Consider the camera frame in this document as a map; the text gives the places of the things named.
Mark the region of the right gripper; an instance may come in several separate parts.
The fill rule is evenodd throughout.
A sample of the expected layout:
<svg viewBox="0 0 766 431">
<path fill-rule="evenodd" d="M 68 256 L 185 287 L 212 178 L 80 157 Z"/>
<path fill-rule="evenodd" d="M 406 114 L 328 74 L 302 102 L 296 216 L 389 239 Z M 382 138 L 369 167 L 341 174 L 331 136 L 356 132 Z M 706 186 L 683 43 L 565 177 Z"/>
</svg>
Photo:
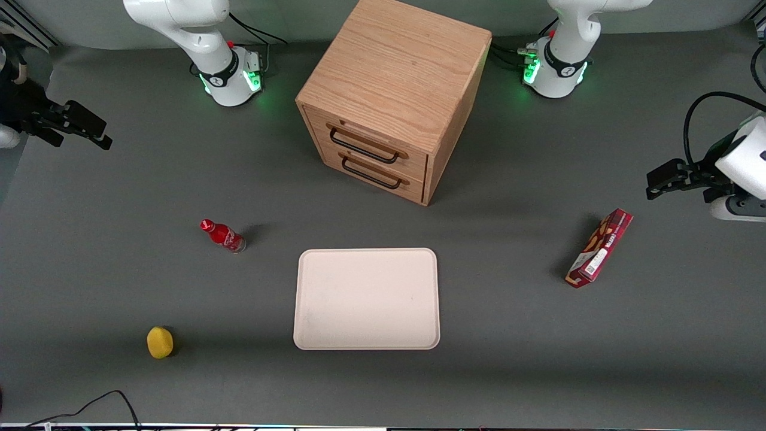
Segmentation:
<svg viewBox="0 0 766 431">
<path fill-rule="evenodd" d="M 65 123 L 77 136 L 90 140 L 102 150 L 109 150 L 113 140 L 105 134 L 106 121 L 77 101 L 60 105 L 47 98 L 36 82 L 16 84 L 5 77 L 1 84 L 1 147 L 16 147 L 21 134 L 37 136 L 54 147 L 60 147 L 63 136 L 57 132 Z"/>
</svg>

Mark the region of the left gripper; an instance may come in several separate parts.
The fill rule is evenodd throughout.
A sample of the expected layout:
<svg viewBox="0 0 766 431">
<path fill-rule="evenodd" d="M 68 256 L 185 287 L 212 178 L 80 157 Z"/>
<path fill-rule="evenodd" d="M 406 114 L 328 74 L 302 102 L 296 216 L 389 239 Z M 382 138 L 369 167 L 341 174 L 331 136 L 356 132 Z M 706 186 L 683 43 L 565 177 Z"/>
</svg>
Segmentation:
<svg viewBox="0 0 766 431">
<path fill-rule="evenodd" d="M 702 188 L 703 199 L 710 205 L 764 205 L 764 150 L 764 116 L 752 116 L 709 149 L 690 179 L 681 158 L 652 169 L 646 199 Z"/>
</svg>

